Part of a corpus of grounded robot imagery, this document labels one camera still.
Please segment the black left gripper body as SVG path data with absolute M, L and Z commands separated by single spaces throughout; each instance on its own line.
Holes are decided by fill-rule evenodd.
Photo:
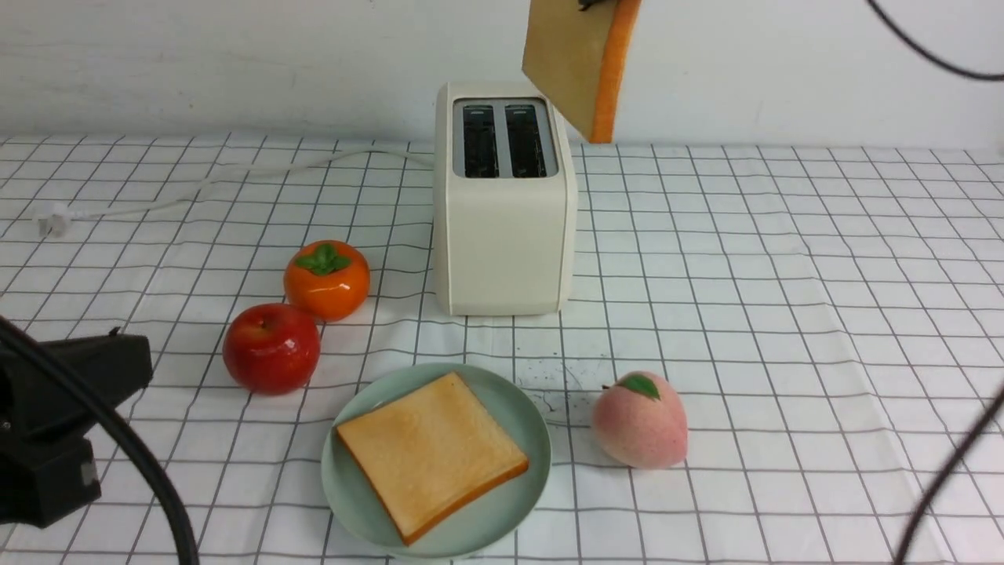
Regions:
M 153 378 L 145 336 L 72 337 L 42 347 L 111 407 Z M 14 351 L 1 354 L 1 522 L 46 528 L 101 495 L 91 442 L 96 418 Z

